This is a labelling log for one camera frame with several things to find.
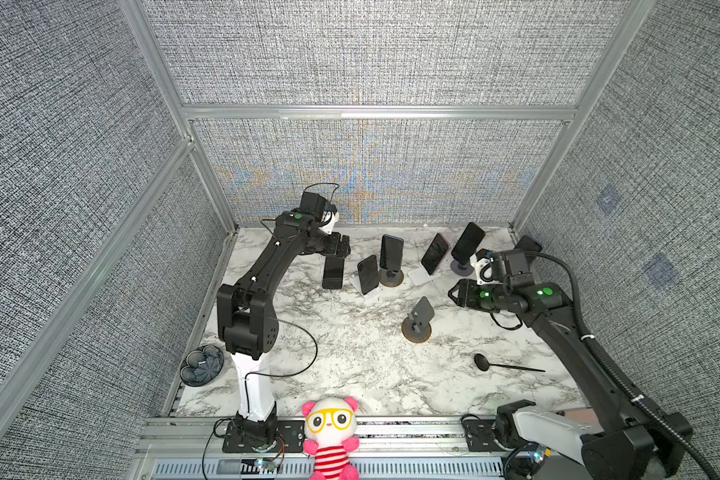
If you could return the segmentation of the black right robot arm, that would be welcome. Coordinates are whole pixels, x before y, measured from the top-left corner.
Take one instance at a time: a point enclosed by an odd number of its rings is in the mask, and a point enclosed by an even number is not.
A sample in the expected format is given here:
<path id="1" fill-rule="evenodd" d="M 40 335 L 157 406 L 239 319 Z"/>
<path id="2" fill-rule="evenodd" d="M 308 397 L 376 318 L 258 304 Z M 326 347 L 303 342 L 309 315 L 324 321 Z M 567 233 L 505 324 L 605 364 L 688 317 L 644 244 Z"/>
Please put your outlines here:
<path id="1" fill-rule="evenodd" d="M 637 387 L 586 327 L 578 285 L 569 292 L 531 272 L 531 253 L 489 255 L 491 278 L 459 280 L 448 292 L 459 307 L 507 312 L 553 351 L 581 389 L 599 431 L 516 401 L 498 408 L 494 436 L 510 449 L 544 446 L 584 466 L 594 479 L 659 479 L 674 476 L 691 453 L 693 429 L 680 413 L 667 414 Z"/>

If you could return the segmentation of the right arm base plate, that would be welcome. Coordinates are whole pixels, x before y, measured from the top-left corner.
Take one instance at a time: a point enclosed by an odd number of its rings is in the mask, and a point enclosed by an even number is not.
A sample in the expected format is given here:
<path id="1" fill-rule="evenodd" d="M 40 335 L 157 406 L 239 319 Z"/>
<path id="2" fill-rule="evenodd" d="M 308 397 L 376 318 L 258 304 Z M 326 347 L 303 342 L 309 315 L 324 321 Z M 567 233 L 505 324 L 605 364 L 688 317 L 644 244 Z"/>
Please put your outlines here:
<path id="1" fill-rule="evenodd" d="M 502 445 L 495 436 L 493 416 L 480 417 L 467 413 L 460 417 L 468 451 L 471 453 L 510 452 L 511 448 Z"/>

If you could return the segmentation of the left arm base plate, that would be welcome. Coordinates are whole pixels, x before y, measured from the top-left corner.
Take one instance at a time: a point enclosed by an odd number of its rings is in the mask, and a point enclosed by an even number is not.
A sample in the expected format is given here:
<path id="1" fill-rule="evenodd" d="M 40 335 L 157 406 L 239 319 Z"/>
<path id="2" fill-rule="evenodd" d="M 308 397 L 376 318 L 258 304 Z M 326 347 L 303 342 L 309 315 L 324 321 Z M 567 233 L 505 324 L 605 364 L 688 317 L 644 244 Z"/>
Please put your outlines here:
<path id="1" fill-rule="evenodd" d="M 302 453 L 306 440 L 304 420 L 252 422 L 233 419 L 223 434 L 223 453 Z"/>

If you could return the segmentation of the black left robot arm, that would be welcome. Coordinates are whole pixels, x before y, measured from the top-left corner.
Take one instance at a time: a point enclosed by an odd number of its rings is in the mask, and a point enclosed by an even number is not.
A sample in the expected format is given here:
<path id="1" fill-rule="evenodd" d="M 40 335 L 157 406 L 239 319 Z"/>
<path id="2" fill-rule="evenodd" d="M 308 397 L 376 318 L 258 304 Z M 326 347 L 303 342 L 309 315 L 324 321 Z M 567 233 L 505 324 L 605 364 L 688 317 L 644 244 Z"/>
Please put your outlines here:
<path id="1" fill-rule="evenodd" d="M 297 257 L 348 256 L 348 238 L 334 230 L 338 219 L 334 206 L 323 213 L 304 209 L 281 213 L 273 220 L 269 241 L 249 270 L 217 291 L 218 337 L 232 356 L 239 385 L 238 413 L 245 420 L 263 422 L 276 407 L 267 365 L 280 328 L 275 293 Z"/>

